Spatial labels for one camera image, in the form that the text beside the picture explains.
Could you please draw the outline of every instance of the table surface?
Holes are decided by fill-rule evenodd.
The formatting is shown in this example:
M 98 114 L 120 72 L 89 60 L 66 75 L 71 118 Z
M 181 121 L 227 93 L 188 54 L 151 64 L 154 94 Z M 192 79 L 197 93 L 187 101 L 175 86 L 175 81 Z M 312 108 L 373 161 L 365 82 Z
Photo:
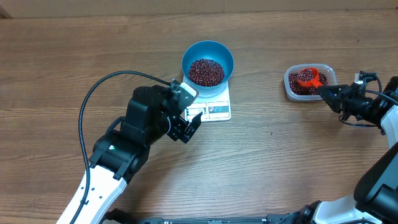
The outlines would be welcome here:
M 287 99 L 292 65 L 325 63 L 339 84 L 359 70 L 383 86 L 398 74 L 398 11 L 267 12 L 0 21 L 0 223 L 55 223 L 84 173 L 78 112 L 117 70 L 182 79 L 184 51 L 216 40 L 233 53 L 232 119 L 188 143 L 157 141 L 114 203 L 135 217 L 253 217 L 353 193 L 387 151 L 376 128 L 354 128 L 322 101 Z M 103 83 L 84 118 L 86 147 L 151 80 Z

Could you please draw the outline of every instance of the clear plastic container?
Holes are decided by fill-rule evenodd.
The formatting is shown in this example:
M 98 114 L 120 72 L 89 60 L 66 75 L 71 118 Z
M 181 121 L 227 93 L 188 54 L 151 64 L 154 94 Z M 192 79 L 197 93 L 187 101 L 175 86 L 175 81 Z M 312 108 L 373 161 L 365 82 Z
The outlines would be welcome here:
M 319 64 L 319 63 L 294 65 L 294 66 L 291 66 L 285 72 L 285 89 L 286 89 L 286 95 L 287 95 L 288 99 L 290 99 L 292 101 L 322 100 L 322 98 L 319 95 L 313 95 L 313 96 L 297 95 L 294 92 L 292 92 L 292 90 L 290 89 L 289 74 L 290 73 L 298 73 L 301 70 L 303 70 L 304 68 L 316 68 L 316 69 L 318 69 L 319 72 L 325 74 L 326 77 L 328 78 L 328 84 L 327 85 L 337 85 L 337 79 L 336 79 L 335 71 L 333 71 L 333 69 L 329 65 Z

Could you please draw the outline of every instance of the wall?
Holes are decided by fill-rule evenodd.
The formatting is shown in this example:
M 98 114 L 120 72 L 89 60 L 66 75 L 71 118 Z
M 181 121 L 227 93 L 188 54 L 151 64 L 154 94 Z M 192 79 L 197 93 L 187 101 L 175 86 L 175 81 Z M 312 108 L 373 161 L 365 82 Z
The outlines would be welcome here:
M 13 18 L 395 9 L 398 0 L 0 0 Z

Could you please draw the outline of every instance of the bowl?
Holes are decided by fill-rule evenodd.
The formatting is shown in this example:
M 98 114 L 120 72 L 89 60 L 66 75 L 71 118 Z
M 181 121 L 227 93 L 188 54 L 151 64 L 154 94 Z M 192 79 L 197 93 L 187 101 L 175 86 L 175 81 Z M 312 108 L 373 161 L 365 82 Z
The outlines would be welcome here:
M 189 79 L 191 64 L 199 59 L 212 59 L 218 62 L 223 68 L 225 77 L 217 86 L 200 86 Z M 199 91 L 199 96 L 209 98 L 222 93 L 227 87 L 227 81 L 231 78 L 234 70 L 234 58 L 231 52 L 223 44 L 212 40 L 205 40 L 193 44 L 182 57 L 182 72 L 184 81 Z
M 304 68 L 316 68 L 318 72 L 323 73 L 326 75 L 328 78 L 328 84 L 327 85 L 337 85 L 337 79 L 336 79 L 336 74 L 335 71 L 329 66 L 325 64 L 320 64 L 320 63 L 311 63 L 311 64 L 301 64 L 301 65 L 294 65 L 291 66 L 286 72 L 285 72 L 285 90 L 286 90 L 286 95 L 287 98 L 292 100 L 292 101 L 314 101 L 314 100 L 322 100 L 321 96 L 319 95 L 297 95 L 292 90 L 290 89 L 289 85 L 289 74 L 290 73 L 298 73 Z

